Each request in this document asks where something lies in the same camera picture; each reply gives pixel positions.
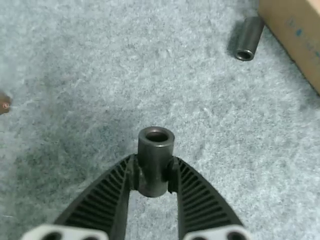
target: cardboard box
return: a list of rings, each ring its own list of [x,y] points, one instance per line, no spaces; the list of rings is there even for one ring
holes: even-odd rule
[[[259,1],[259,15],[320,93],[320,0]]]

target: black metal cylinder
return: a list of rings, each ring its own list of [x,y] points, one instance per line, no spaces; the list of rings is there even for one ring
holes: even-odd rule
[[[254,59],[265,23],[259,16],[247,17],[244,21],[235,57],[242,61]]]
[[[138,165],[140,168],[138,191],[150,198],[168,190],[166,170],[173,157],[174,134],[163,127],[151,126],[140,131]]]

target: copper object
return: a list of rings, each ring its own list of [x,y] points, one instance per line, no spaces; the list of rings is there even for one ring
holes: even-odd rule
[[[0,115],[10,111],[11,99],[0,91]]]

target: carpet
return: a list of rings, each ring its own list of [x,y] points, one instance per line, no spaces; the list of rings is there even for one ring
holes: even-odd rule
[[[51,223],[94,179],[175,134],[260,240],[320,235],[320,97],[265,28],[232,56],[253,0],[1,0],[0,239]],[[127,240],[178,239],[176,195],[130,196]]]

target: metal tube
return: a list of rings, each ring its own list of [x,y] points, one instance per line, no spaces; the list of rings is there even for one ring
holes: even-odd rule
[[[138,191],[150,198],[168,190],[166,170],[173,157],[174,134],[163,127],[151,126],[140,131],[138,140]]]
[[[254,59],[265,23],[259,16],[247,17],[244,21],[235,57],[242,61]]]

